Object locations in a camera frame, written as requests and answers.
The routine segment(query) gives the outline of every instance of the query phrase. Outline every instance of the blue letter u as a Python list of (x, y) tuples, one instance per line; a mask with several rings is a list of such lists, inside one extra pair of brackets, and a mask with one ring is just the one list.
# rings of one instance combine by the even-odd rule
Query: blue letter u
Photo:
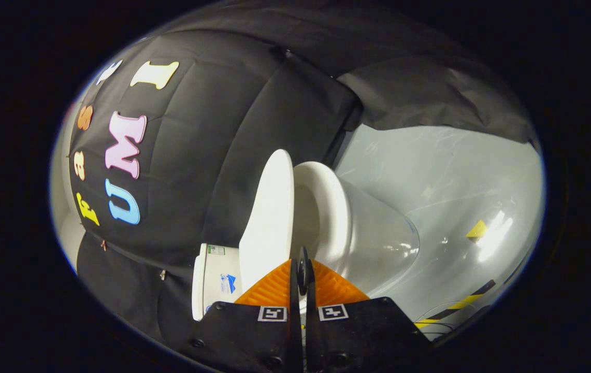
[(123, 210), (122, 208), (114, 205), (113, 202), (109, 201), (109, 210), (111, 211), (111, 216), (115, 219), (120, 219), (130, 224), (139, 224), (139, 220), (141, 219), (139, 215), (139, 205), (136, 204), (134, 197), (132, 197), (132, 195), (125, 189), (118, 188), (116, 185), (111, 184), (109, 179), (104, 180), (104, 187), (106, 189), (107, 196), (117, 196), (118, 198), (122, 198), (129, 205), (129, 210)]

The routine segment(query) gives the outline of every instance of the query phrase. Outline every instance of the black fabric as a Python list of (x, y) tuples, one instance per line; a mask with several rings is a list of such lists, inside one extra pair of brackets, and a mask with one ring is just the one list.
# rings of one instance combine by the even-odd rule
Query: black fabric
[(113, 314), (163, 345), (179, 349), (186, 343), (192, 319), (192, 268), (179, 277), (132, 260), (113, 245), (106, 251), (90, 232), (81, 242), (78, 277)]
[[(109, 78), (92, 85), (89, 129), (73, 130), (70, 158), (84, 154), (85, 179), (70, 168), (73, 198), (80, 193), (99, 226), (82, 216), (87, 231), (128, 257), (184, 276), (202, 241), (236, 246), (247, 224), (260, 174), (269, 156), (286, 149), (293, 163), (330, 159), (340, 131), (359, 104), (348, 88), (290, 52), (251, 38), (217, 32), (169, 33), (121, 52)], [(164, 88), (130, 87), (146, 61), (179, 67)], [(136, 144), (139, 177), (106, 168), (114, 111), (144, 115)], [(136, 200), (136, 225), (114, 219), (105, 181)]]
[(281, 45), (347, 85), (377, 130), (450, 125), (519, 142), (534, 128), (513, 92), (446, 35), (359, 0), (227, 0), (149, 35), (216, 30)]
[(84, 235), (77, 257), (78, 277), (106, 309), (165, 343), (157, 322), (161, 269), (131, 260), (113, 248), (104, 251), (101, 243), (90, 232)]

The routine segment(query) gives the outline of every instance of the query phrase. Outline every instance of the yellow letter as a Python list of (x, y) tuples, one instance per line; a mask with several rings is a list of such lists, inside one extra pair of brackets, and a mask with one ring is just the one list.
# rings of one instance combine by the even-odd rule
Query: yellow letter
[(99, 226), (99, 222), (97, 221), (97, 214), (95, 214), (94, 210), (90, 209), (86, 201), (81, 199), (80, 193), (77, 193), (77, 201), (79, 202), (79, 208), (81, 209), (81, 214), (84, 216), (84, 218), (89, 218)]

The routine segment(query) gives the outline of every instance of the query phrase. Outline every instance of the yellow and black striped tape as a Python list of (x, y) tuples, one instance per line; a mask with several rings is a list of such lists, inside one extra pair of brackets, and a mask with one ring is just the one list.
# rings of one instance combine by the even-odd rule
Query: yellow and black striped tape
[(416, 322), (415, 326), (417, 326), (418, 328), (424, 328), (426, 325), (437, 323), (445, 317), (450, 316), (454, 312), (466, 307), (468, 304), (475, 302), (475, 300), (479, 299), (480, 297), (482, 297), (482, 295), (487, 293), (487, 291), (491, 290), (491, 288), (494, 285), (496, 285), (496, 282), (494, 280), (490, 280), (489, 282), (484, 284), (484, 286), (479, 288), (479, 290), (475, 291), (474, 293), (466, 297), (466, 299), (461, 300), (461, 302), (457, 302), (456, 304), (452, 305), (444, 311), (440, 311), (437, 314), (434, 314), (434, 316), (430, 316), (424, 320)]

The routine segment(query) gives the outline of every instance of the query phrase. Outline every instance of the white floor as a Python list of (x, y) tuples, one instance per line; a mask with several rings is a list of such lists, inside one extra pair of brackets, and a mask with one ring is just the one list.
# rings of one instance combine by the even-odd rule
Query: white floor
[[(495, 281), (482, 297), (422, 328), (430, 339), (451, 330), (442, 323), (456, 328), (495, 302), (539, 237), (545, 180), (530, 144), (452, 127), (361, 125), (345, 140), (335, 173), (406, 215), (419, 234), (419, 250), (402, 253), (416, 258), (396, 281), (367, 289), (363, 279), (383, 274), (343, 274), (369, 297), (389, 296), (420, 321)], [(471, 241), (466, 234), (479, 220), (489, 231)]]

